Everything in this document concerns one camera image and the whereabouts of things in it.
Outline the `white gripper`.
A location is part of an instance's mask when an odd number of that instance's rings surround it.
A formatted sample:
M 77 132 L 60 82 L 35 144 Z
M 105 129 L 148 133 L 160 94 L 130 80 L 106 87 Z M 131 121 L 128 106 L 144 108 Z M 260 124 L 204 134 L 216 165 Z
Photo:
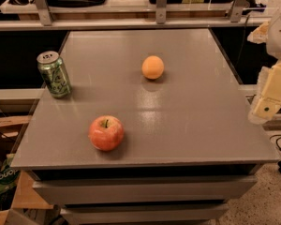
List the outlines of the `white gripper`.
M 279 59 L 272 67 L 262 67 L 259 73 L 257 93 L 251 103 L 248 120 L 261 125 L 272 120 L 281 109 L 281 8 L 272 16 L 270 24 L 262 23 L 249 34 L 247 40 L 256 44 L 267 41 L 267 53 Z

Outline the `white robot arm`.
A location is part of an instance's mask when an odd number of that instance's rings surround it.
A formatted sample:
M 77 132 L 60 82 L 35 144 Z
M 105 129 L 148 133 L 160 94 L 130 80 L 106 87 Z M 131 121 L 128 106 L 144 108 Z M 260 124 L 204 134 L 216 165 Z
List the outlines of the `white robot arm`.
M 281 7 L 269 22 L 264 22 L 247 38 L 253 43 L 265 43 L 267 54 L 277 59 L 271 67 L 262 67 L 258 76 L 257 93 L 250 106 L 248 119 L 264 124 L 281 109 Z

